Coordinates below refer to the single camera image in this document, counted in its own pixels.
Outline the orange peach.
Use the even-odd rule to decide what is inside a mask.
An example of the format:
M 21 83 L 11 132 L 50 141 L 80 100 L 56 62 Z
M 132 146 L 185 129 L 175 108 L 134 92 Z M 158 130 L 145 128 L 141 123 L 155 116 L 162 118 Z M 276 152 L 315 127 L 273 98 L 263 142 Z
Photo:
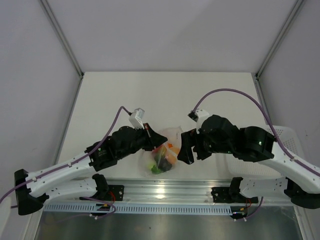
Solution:
M 174 165 L 174 164 L 176 164 L 176 162 L 178 160 L 179 152 L 180 152 L 180 148 L 178 148 L 178 147 L 172 146 L 170 148 L 167 148 L 165 158 L 167 159 L 167 161 L 169 163 Z

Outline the dark purple fruit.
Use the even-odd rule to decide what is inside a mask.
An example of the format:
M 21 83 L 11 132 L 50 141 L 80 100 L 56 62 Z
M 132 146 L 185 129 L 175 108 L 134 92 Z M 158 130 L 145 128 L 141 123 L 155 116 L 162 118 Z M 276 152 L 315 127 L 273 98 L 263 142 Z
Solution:
M 173 168 L 173 165 L 167 160 L 161 160 L 158 164 L 158 168 L 162 173 L 164 173 L 170 171 Z

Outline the green leafy vegetable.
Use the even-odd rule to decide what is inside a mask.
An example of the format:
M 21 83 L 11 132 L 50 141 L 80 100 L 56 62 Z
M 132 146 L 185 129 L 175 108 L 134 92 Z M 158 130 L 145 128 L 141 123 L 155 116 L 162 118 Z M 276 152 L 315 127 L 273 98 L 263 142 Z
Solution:
M 148 168 L 153 175 L 159 175 L 163 173 L 163 171 L 158 168 L 155 163 L 151 163 Z

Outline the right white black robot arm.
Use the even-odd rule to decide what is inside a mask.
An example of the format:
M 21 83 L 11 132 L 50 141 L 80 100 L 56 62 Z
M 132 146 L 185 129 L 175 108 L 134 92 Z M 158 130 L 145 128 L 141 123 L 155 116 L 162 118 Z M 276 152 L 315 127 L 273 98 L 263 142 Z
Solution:
M 196 128 L 181 134 L 178 160 L 188 165 L 212 154 L 229 154 L 281 174 L 274 179 L 234 177 L 228 188 L 233 203 L 252 198 L 288 198 L 299 207 L 320 207 L 320 169 L 293 155 L 280 140 L 257 126 L 238 128 L 218 115 L 195 117 Z

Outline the green orange mango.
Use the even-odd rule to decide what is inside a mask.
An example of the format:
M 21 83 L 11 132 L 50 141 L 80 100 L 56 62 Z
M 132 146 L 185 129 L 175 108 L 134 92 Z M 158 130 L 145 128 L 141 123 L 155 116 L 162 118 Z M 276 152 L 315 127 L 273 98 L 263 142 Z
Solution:
M 166 160 L 166 152 L 167 150 L 164 146 L 158 147 L 152 152 L 153 159 L 157 164 L 160 161 Z

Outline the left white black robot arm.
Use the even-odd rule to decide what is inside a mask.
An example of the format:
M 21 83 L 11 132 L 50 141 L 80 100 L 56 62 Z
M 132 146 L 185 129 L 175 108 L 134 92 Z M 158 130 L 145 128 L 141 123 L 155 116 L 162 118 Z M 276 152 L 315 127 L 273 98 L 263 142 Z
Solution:
M 17 170 L 14 180 L 18 215 L 33 214 L 63 199 L 108 200 L 110 187 L 99 172 L 139 150 L 151 152 L 167 140 L 147 123 L 141 128 L 123 126 L 67 162 L 37 172 Z

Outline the clear zip top bag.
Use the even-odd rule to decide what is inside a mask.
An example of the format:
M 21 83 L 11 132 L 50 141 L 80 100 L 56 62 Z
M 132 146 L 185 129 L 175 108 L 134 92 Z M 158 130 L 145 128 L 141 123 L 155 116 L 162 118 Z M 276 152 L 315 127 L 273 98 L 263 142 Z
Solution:
M 142 151 L 138 158 L 138 169 L 143 177 L 164 175 L 173 172 L 178 166 L 182 127 L 163 128 L 158 133 L 166 137 L 167 141 L 152 151 Z

